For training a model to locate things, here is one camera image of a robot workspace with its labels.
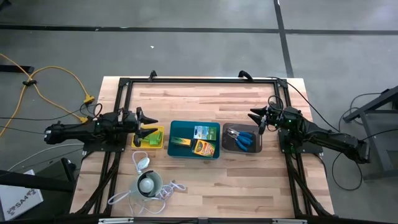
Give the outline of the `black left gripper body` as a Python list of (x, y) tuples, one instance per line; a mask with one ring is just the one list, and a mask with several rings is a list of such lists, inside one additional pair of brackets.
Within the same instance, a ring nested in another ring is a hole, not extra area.
[(136, 147), (141, 146), (142, 129), (141, 129), (142, 108), (137, 107), (136, 112), (123, 111), (123, 128), (127, 133), (134, 133), (133, 143)]

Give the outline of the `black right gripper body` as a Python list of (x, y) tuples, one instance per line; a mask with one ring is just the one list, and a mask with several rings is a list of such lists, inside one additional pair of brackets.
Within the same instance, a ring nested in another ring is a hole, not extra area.
[(300, 110), (293, 107), (286, 107), (283, 110), (267, 107), (267, 113), (260, 116), (263, 119), (259, 124), (259, 134), (263, 134), (268, 125), (295, 131), (300, 129)]

